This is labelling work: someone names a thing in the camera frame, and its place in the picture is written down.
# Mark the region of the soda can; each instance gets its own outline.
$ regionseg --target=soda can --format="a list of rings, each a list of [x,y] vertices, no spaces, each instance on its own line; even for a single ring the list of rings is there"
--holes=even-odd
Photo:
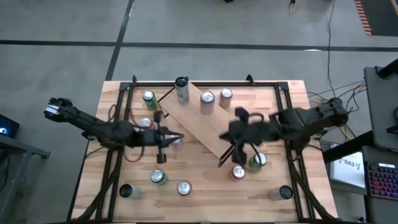
[[[231,172],[229,173],[229,177],[233,182],[239,181],[246,176],[246,171],[240,166],[235,165],[232,167]]]
[[[268,190],[268,197],[273,201],[288,200],[292,196],[293,190],[287,185]]]
[[[200,111],[209,115],[214,111],[215,97],[210,91],[204,92],[200,97]]]
[[[144,99],[148,110],[156,110],[158,108],[157,100],[156,100],[154,92],[149,91],[149,90],[145,91],[142,96],[142,99]]]
[[[178,102],[181,104],[189,103],[188,78],[178,77],[175,80],[174,87],[177,90]]]
[[[142,190],[140,187],[131,185],[131,184],[123,184],[119,189],[120,196],[124,198],[141,198]]]
[[[142,127],[147,127],[147,128],[151,128],[151,129],[153,129],[155,126],[154,122],[149,118],[142,119],[140,121],[139,125]]]
[[[165,185],[169,181],[169,178],[167,177],[167,174],[162,169],[156,169],[150,173],[150,180],[153,183],[159,184],[160,186],[162,186],[162,185]]]
[[[260,159],[257,154],[255,154],[249,161],[249,172],[253,174],[257,174],[258,172],[260,172],[261,168],[267,164],[267,156],[263,153],[259,153],[259,155]]]
[[[174,151],[181,151],[182,148],[184,147],[184,143],[182,142],[182,139],[177,139],[175,140],[172,144],[170,144],[172,146],[172,149]]]
[[[232,101],[232,91],[230,89],[222,89],[220,92],[220,107],[223,109],[229,108]]]
[[[192,184],[187,181],[183,180],[178,183],[177,185],[177,192],[182,196],[187,196],[192,191]]]

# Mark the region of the black desk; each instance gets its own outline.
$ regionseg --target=black desk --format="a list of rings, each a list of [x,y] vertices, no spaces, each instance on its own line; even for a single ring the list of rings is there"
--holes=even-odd
[[[0,135],[0,147],[7,149],[9,152],[8,178],[6,185],[0,192],[0,223],[5,223],[30,157],[36,154],[41,156],[42,159],[48,159],[50,152],[37,149],[3,135]]]

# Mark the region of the gray floor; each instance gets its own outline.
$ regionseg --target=gray floor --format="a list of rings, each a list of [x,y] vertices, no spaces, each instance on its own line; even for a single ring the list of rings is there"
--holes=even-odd
[[[327,46],[330,0],[136,0],[125,42]],[[0,0],[0,39],[115,42],[128,0]],[[331,45],[396,47],[398,38],[367,36],[353,0],[336,0]],[[94,114],[113,47],[0,45],[0,113],[21,123],[18,139],[52,151],[32,160],[14,205],[13,220],[29,223],[66,219],[87,142],[68,124],[42,114],[51,97],[69,98]],[[363,68],[385,65],[396,52],[332,52],[334,87],[363,79]],[[113,80],[305,80],[308,91],[330,89],[327,52],[299,50],[154,49],[122,47]],[[336,91],[342,93],[347,88]],[[332,97],[331,92],[323,95]],[[371,129],[366,94],[349,118],[358,135]],[[343,142],[333,130],[325,140]],[[333,191],[339,216],[364,215],[360,195]]]

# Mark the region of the keyboard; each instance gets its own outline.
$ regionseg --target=keyboard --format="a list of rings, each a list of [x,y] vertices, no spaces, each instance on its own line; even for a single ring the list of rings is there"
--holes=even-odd
[[[368,163],[367,172],[372,197],[398,200],[398,169],[394,165]]]

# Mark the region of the desk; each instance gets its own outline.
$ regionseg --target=desk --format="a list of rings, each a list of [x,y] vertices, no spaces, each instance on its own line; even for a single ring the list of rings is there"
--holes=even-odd
[[[294,107],[308,108],[309,102],[303,81],[288,81],[290,97]],[[108,110],[116,103],[120,82],[105,82],[99,100],[96,116],[108,119]],[[152,90],[157,99],[166,94],[170,87],[135,87],[132,98],[132,113],[135,120],[151,117],[142,100],[144,90]],[[219,93],[220,87],[200,87]],[[275,91],[269,87],[232,87],[232,106],[243,106],[249,112],[261,112],[265,116],[277,111]],[[267,189],[282,184],[291,185],[285,148],[282,141],[269,142],[259,148],[268,156],[268,164],[259,174],[248,174],[244,180],[232,183],[227,175],[232,168],[231,161],[217,168],[218,158],[205,148],[194,136],[185,130],[173,117],[168,116],[164,125],[170,130],[184,133],[184,149],[173,152],[165,149],[167,163],[156,164],[157,149],[146,147],[144,157],[137,163],[123,160],[119,186],[135,184],[143,190],[143,198],[131,200],[116,198],[114,222],[274,222],[296,221],[294,200],[273,202],[267,196]],[[87,153],[99,148],[98,142],[90,142]],[[252,150],[246,150],[249,156]],[[126,154],[133,159],[140,153],[138,148],[126,148]],[[323,163],[322,152],[307,148],[303,152],[307,166],[310,188],[329,213],[336,216],[335,203]],[[72,218],[81,215],[100,190],[106,150],[88,157],[78,183],[76,198],[71,209]],[[165,186],[158,187],[149,180],[152,169],[162,168],[169,176]],[[187,179],[193,185],[193,192],[181,197],[176,191],[177,183]],[[110,190],[105,198],[103,216],[108,212]],[[303,192],[300,192],[303,212],[307,214]]]

